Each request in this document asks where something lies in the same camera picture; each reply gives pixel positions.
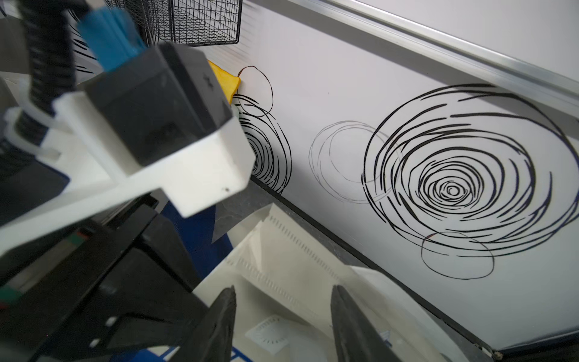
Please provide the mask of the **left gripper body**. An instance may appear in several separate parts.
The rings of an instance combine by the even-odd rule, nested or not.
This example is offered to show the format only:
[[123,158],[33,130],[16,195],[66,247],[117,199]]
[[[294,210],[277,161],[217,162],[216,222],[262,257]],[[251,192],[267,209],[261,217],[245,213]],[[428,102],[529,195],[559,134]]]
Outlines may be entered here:
[[69,236],[81,239],[30,289],[1,304],[3,361],[74,361],[188,339],[207,307],[193,294],[198,276],[157,203],[139,197],[106,224],[84,220],[1,257],[7,284]]

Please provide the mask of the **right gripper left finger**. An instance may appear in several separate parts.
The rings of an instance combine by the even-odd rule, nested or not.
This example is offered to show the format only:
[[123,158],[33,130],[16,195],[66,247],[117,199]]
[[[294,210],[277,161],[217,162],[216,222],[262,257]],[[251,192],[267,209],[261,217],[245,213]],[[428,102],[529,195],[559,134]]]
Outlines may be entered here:
[[170,361],[230,361],[236,308],[235,288],[224,288]]

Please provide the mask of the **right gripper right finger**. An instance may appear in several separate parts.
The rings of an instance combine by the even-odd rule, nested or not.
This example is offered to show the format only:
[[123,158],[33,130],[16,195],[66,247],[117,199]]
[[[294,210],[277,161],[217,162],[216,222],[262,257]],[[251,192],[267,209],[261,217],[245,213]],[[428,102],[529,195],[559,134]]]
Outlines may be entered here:
[[400,361],[343,286],[333,286],[330,309],[339,362]]

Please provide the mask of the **takeout bag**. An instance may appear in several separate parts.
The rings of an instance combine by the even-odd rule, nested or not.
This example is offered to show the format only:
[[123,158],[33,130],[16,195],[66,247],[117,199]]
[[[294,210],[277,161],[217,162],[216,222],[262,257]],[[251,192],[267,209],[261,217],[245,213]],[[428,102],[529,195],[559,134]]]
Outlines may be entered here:
[[241,220],[232,250],[193,290],[205,306],[236,292],[233,345],[251,361],[335,361],[331,295],[348,291],[403,361],[463,361],[458,344],[380,272],[344,264],[277,205]]

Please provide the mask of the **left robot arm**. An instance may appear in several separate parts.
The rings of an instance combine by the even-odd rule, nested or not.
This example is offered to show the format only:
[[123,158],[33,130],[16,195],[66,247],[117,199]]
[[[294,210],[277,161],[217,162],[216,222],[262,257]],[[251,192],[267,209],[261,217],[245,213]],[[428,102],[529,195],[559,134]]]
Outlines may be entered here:
[[[29,47],[29,61],[32,74],[30,101],[41,110],[42,114],[54,116],[52,102],[66,91],[72,91],[75,84],[73,75],[72,51],[68,31],[65,29],[67,20],[64,17],[64,5],[56,2],[46,6],[34,1],[21,2],[24,12],[24,34]],[[26,143],[39,146],[48,132],[48,127],[41,125],[35,116],[22,110],[17,117],[16,135],[23,137]],[[63,173],[37,161],[35,155],[27,152],[6,137],[1,138],[1,226],[17,217],[31,211],[53,199],[69,183],[69,178]],[[163,226],[160,222],[169,221],[158,215],[149,205],[141,205],[136,209],[120,229],[113,232],[107,227],[90,224],[93,231],[91,238],[64,260],[64,264],[47,275],[44,282],[36,285],[19,299],[15,304],[8,304],[3,309],[1,299],[1,361],[29,361],[38,355],[48,353],[49,342],[56,342],[57,347],[68,347],[64,342],[73,342],[72,351],[88,348],[86,333],[103,330],[105,335],[110,328],[104,325],[104,302],[97,297],[111,302],[117,311],[120,307],[145,306],[145,302],[114,301],[117,295],[103,294],[100,287],[112,287],[109,281],[116,281],[112,277],[121,277],[120,272],[132,272],[129,281],[122,282],[121,291],[138,292],[136,297],[145,296],[146,287],[137,287],[137,274],[147,282],[155,282],[150,291],[153,297],[161,296],[161,281],[168,283],[167,288],[174,289],[173,297],[178,297],[179,303],[194,302],[192,312],[193,322],[201,322],[202,315],[207,307],[199,300],[194,301],[194,295],[185,296],[185,290],[167,274],[157,261],[137,248],[137,241],[143,232],[153,231],[153,226]],[[96,312],[86,310],[81,312],[84,302],[97,302]],[[118,351],[137,350],[137,347],[149,347],[153,342],[176,342],[161,339],[161,332],[169,332],[173,338],[177,334],[177,342],[184,343],[181,349],[170,361],[207,361],[196,350],[199,340],[194,336],[193,327],[185,326],[185,330],[171,331],[171,324],[163,324],[147,318],[137,318],[141,315],[129,314],[116,323],[114,337],[127,337],[125,345],[114,345],[104,348],[105,351],[95,352],[96,355],[116,353]],[[90,324],[92,320],[84,317],[103,317],[102,323]]]

